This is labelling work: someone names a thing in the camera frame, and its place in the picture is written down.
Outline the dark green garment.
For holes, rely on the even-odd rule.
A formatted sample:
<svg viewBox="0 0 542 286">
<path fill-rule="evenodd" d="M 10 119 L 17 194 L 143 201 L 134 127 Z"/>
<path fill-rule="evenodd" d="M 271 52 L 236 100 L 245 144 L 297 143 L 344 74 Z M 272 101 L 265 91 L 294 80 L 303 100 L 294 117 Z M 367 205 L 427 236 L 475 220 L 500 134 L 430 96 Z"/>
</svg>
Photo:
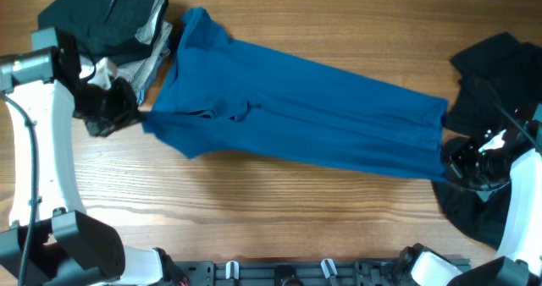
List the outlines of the dark green garment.
<svg viewBox="0 0 542 286">
<path fill-rule="evenodd" d="M 541 148 L 541 49 L 508 32 L 491 36 L 451 58 L 460 92 L 445 118 L 457 137 L 480 148 L 503 129 L 503 152 L 512 163 Z M 505 231 L 512 182 L 497 190 L 465 190 L 445 180 L 432 184 L 440 209 L 467 237 L 499 247 Z"/>
</svg>

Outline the blue polo shirt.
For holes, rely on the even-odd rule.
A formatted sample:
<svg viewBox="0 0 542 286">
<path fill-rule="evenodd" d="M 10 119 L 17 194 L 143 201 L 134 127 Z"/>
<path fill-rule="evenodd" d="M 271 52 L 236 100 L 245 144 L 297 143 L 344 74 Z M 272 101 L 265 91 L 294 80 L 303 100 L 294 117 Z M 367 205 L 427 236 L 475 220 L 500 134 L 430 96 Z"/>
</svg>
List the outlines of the blue polo shirt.
<svg viewBox="0 0 542 286">
<path fill-rule="evenodd" d="M 204 8 L 182 22 L 148 134 L 188 158 L 247 151 L 442 180 L 445 99 L 237 40 Z"/>
</svg>

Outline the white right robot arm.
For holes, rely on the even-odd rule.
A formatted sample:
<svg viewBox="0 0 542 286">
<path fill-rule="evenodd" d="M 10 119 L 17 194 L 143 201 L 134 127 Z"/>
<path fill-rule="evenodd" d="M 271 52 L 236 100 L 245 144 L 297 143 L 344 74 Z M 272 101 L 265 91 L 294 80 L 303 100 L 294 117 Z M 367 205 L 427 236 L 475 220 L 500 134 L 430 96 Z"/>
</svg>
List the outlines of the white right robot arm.
<svg viewBox="0 0 542 286">
<path fill-rule="evenodd" d="M 539 285 L 541 283 L 541 106 L 508 115 L 509 128 L 487 132 L 483 144 L 446 144 L 448 179 L 432 184 L 440 209 L 495 258 L 462 271 L 424 245 L 406 247 L 395 261 L 397 283 L 417 285 Z"/>
</svg>

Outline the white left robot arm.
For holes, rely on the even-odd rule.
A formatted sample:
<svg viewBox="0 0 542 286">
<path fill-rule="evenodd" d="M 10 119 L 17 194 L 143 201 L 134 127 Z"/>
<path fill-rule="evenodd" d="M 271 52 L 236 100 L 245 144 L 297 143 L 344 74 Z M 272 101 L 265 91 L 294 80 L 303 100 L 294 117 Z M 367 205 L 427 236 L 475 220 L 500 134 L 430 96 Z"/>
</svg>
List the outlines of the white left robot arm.
<svg viewBox="0 0 542 286">
<path fill-rule="evenodd" d="M 73 119 L 101 137 L 140 122 L 130 84 L 111 74 L 82 77 L 75 38 L 62 30 L 31 38 L 31 52 L 1 60 L 15 147 L 2 266 L 21 285 L 176 285 L 182 274 L 163 250 L 126 246 L 86 213 L 75 179 Z"/>
</svg>

